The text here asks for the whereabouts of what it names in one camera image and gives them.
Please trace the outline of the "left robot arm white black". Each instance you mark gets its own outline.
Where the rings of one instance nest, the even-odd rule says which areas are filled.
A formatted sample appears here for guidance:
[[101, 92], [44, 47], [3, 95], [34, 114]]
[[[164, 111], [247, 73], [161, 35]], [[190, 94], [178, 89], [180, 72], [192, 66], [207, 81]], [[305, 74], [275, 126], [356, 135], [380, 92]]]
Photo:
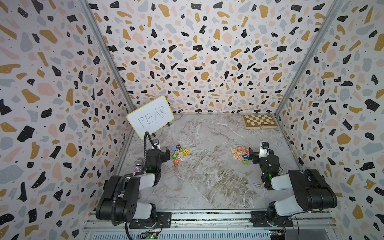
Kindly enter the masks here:
[[162, 164], [170, 160], [170, 150], [148, 150], [145, 166], [138, 173], [112, 176], [107, 181], [96, 207], [98, 220], [110, 221], [113, 226], [122, 223], [151, 228], [158, 224], [156, 205], [139, 201], [140, 191], [154, 187], [161, 178]]

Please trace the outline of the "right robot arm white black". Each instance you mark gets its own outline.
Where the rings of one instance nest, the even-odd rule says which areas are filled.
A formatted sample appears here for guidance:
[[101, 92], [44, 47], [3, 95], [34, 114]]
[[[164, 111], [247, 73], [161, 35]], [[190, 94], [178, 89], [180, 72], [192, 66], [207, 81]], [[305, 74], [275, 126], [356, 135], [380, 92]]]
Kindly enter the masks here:
[[280, 159], [269, 149], [258, 153], [249, 152], [249, 159], [258, 164], [261, 180], [269, 191], [292, 190], [293, 195], [283, 200], [269, 203], [265, 216], [267, 224], [279, 227], [288, 218], [305, 212], [320, 212], [337, 206], [337, 196], [315, 169], [289, 170], [280, 174]]

